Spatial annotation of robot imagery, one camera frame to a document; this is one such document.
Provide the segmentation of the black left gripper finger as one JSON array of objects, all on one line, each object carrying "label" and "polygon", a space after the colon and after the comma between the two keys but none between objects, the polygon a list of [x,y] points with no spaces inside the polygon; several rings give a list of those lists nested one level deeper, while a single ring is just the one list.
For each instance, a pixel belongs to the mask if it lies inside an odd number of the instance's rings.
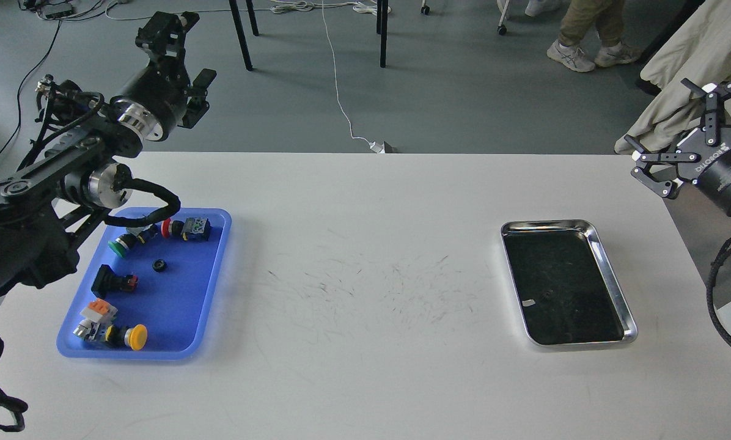
[{"label": "black left gripper finger", "polygon": [[187,73],[186,35],[199,20],[197,12],[155,12],[134,39],[134,44],[149,56],[148,65],[140,73]]},{"label": "black left gripper finger", "polygon": [[192,129],[197,125],[198,121],[210,109],[207,102],[207,89],[215,80],[217,71],[204,68],[198,73],[197,77],[191,83],[191,86],[184,90],[186,102],[186,112],[181,117],[179,126],[182,128]]}]

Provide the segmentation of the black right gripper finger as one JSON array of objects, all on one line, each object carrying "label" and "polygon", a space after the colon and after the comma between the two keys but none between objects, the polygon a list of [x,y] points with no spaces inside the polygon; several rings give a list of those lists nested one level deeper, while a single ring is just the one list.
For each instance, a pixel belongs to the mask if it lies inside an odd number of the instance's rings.
[{"label": "black right gripper finger", "polygon": [[[634,148],[632,159],[636,164],[632,167],[630,175],[645,187],[648,187],[651,192],[656,193],[657,196],[663,199],[676,199],[683,184],[678,167],[681,164],[695,163],[696,154],[681,152],[680,150],[670,152],[668,148],[658,153],[651,153],[635,137],[627,134],[623,139]],[[653,168],[656,168],[658,172],[669,169],[676,173],[676,177],[674,179],[659,180],[654,175]]]},{"label": "black right gripper finger", "polygon": [[703,87],[694,84],[688,78],[683,79],[681,83],[692,93],[705,96],[705,109],[700,129],[705,134],[707,147],[718,145],[721,141],[721,128],[724,121],[722,111],[725,102],[731,98],[731,81],[723,84],[713,83],[713,88],[709,92],[706,92]]}]

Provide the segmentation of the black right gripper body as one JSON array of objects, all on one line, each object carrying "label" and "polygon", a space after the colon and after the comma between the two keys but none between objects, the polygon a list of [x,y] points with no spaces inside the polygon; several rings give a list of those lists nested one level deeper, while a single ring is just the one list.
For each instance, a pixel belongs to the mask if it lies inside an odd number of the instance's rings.
[{"label": "black right gripper body", "polygon": [[678,177],[692,183],[709,200],[731,216],[731,125],[720,130],[720,143],[707,145],[706,134],[693,129],[676,143],[680,155],[695,154],[697,161],[678,165]]}]

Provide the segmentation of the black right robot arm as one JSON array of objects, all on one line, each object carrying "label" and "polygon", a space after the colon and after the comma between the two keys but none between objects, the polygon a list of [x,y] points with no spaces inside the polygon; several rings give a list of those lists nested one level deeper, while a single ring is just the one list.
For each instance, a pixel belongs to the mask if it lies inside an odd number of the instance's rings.
[{"label": "black right robot arm", "polygon": [[687,78],[681,83],[702,97],[700,122],[658,152],[650,152],[634,137],[625,136],[636,151],[631,175],[665,199],[677,198],[681,185],[690,183],[731,217],[731,123],[725,120],[731,81],[704,87]]}]

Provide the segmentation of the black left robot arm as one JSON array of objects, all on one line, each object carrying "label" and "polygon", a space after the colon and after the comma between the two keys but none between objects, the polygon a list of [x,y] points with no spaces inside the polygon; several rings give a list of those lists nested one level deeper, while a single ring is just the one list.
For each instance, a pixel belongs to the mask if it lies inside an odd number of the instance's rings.
[{"label": "black left robot arm", "polygon": [[0,178],[0,297],[17,284],[43,288],[75,273],[78,250],[100,224],[152,226],[181,209],[178,195],[133,177],[117,161],[144,141],[192,128],[209,110],[216,72],[186,70],[195,12],[156,12],[134,42],[149,62],[106,100],[72,81],[39,81],[41,128],[16,172]]}]

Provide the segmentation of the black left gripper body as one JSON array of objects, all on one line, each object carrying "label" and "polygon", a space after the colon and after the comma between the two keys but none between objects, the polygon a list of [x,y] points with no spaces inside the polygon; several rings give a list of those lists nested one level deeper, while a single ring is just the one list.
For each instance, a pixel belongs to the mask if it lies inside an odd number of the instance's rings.
[{"label": "black left gripper body", "polygon": [[190,129],[197,123],[189,87],[183,64],[148,64],[109,105],[121,125],[145,141],[161,142],[175,127]]}]

